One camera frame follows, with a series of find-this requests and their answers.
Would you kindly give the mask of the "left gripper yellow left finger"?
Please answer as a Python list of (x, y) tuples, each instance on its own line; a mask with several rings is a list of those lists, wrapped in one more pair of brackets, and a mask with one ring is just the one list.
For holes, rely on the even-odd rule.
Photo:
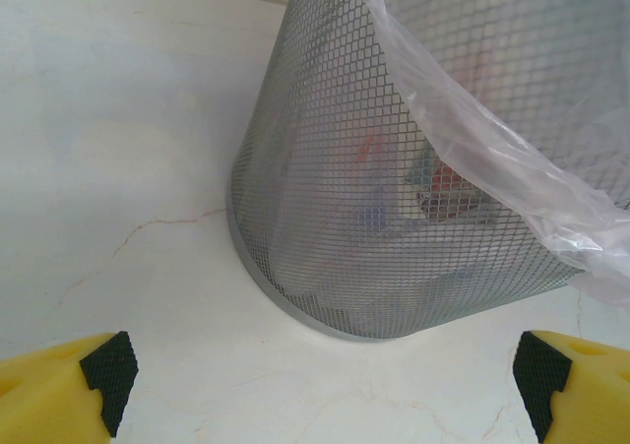
[(0, 444), (110, 444), (137, 374), (126, 331), (0, 360)]

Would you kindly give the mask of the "clear bottle red label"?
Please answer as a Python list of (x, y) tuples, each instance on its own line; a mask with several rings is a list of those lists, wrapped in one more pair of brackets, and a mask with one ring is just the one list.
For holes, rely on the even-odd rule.
[(442, 161), (428, 141), (415, 153), (403, 182), (428, 222), (461, 218), (489, 223), (494, 217), (495, 200)]

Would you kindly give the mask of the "clear plastic bin liner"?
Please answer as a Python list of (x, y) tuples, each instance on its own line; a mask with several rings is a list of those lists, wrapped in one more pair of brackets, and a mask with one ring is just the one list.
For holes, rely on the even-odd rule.
[(364, 0), (437, 156), (630, 309), (630, 0)]

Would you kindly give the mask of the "grey metal mesh bin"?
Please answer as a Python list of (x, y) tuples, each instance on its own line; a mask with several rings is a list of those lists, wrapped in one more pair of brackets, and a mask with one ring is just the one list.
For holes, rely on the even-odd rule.
[[(570, 285), (513, 213), (428, 222), (403, 178), (428, 141), (364, 0), (289, 0), (235, 159), (228, 217), (261, 289), (301, 321), (404, 337)], [(357, 226), (372, 199), (388, 229)]]

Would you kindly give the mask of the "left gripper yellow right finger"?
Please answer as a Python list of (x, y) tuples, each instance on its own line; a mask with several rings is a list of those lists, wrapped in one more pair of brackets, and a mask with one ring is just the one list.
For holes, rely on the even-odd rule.
[(526, 331), (513, 375), (539, 444), (630, 444), (630, 350)]

